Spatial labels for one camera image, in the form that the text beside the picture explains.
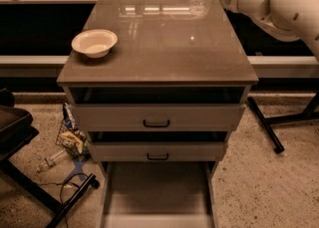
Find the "black chair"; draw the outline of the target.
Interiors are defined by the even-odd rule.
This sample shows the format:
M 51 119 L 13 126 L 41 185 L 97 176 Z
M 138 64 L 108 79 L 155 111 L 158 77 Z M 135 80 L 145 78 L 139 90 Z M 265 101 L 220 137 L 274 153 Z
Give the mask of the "black chair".
M 15 107 L 15 97 L 7 89 L 0 91 L 0 161 L 4 161 L 28 144 L 39 131 L 32 126 L 33 117 Z

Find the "white paper bowl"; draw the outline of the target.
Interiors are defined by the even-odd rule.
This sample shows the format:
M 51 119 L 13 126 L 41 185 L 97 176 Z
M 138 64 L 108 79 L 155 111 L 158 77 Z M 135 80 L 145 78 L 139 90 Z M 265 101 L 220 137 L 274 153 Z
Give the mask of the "white paper bowl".
M 78 34 L 72 41 L 74 51 L 89 58 L 98 59 L 109 54 L 117 44 L 118 37 L 109 30 L 88 30 Z

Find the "middle grey drawer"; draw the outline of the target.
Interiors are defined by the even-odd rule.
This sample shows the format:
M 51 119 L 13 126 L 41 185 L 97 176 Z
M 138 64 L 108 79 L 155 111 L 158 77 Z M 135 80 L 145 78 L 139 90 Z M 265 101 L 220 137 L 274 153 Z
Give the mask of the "middle grey drawer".
M 224 142 L 90 142 L 94 161 L 220 161 Z

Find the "grey drawer cabinet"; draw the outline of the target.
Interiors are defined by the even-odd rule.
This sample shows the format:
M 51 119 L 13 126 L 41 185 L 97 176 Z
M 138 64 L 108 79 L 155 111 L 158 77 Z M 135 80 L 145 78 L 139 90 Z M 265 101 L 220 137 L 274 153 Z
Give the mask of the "grey drawer cabinet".
M 205 17 L 185 0 L 106 0 L 87 23 L 117 45 L 94 60 L 72 53 L 58 79 L 72 105 L 245 105 L 257 76 L 219 4 Z M 224 142 L 232 131 L 84 131 L 90 142 Z M 204 162 L 213 178 L 220 161 Z

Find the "clear plastic water bottle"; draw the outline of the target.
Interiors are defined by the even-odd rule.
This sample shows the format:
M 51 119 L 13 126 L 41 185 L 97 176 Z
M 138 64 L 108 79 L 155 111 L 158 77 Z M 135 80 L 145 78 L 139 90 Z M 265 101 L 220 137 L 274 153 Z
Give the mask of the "clear plastic water bottle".
M 209 12 L 210 6 L 211 0 L 190 0 L 189 10 L 195 17 L 202 18 Z

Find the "top grey drawer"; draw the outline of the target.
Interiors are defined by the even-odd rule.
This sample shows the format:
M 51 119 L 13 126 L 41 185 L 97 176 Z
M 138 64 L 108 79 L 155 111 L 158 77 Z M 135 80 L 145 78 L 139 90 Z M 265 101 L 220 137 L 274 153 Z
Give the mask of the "top grey drawer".
M 232 131 L 245 105 L 72 105 L 83 131 Z

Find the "bottom grey open drawer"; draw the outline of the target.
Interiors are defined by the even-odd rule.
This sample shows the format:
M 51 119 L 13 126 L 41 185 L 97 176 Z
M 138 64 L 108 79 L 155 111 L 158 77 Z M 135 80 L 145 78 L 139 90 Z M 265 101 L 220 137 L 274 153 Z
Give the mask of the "bottom grey open drawer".
M 96 228 L 219 228 L 204 162 L 110 162 Z

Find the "black stand legs left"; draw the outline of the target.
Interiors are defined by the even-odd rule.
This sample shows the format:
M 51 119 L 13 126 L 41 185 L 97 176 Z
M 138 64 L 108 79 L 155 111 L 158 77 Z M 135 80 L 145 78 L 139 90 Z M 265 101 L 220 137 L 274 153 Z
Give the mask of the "black stand legs left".
M 24 175 L 8 159 L 0 162 L 0 169 L 54 213 L 53 219 L 46 228 L 57 228 L 71 208 L 82 196 L 85 195 L 89 187 L 98 189 L 100 186 L 100 182 L 96 179 L 95 174 L 84 174 L 85 180 L 79 185 L 73 195 L 66 202 L 63 202 L 62 200 L 57 200 L 51 196 L 48 192 L 42 189 L 40 185 Z

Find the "empty bottle on floor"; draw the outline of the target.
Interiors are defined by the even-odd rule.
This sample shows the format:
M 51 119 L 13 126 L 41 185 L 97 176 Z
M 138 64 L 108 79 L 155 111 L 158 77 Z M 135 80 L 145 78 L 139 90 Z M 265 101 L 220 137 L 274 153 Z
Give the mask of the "empty bottle on floor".
M 64 149 L 56 152 L 55 154 L 45 157 L 42 162 L 37 167 L 37 172 L 45 172 L 53 167 L 55 167 L 57 164 L 59 164 L 61 161 L 66 159 L 69 156 L 68 152 Z

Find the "black stand base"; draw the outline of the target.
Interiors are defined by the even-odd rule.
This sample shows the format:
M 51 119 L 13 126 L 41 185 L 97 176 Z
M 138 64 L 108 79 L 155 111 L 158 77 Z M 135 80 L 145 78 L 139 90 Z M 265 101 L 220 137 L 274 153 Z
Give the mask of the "black stand base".
M 247 99 L 247 105 L 251 108 L 251 110 L 254 112 L 254 114 L 257 116 L 262 126 L 266 130 L 267 135 L 270 137 L 274 145 L 274 151 L 277 154 L 282 153 L 285 148 L 272 128 L 274 125 L 319 119 L 319 112 L 317 111 L 317 109 L 319 108 L 319 92 L 316 93 L 316 95 L 311 99 L 306 108 L 299 114 L 266 117 L 262 113 L 253 97 L 249 97 Z

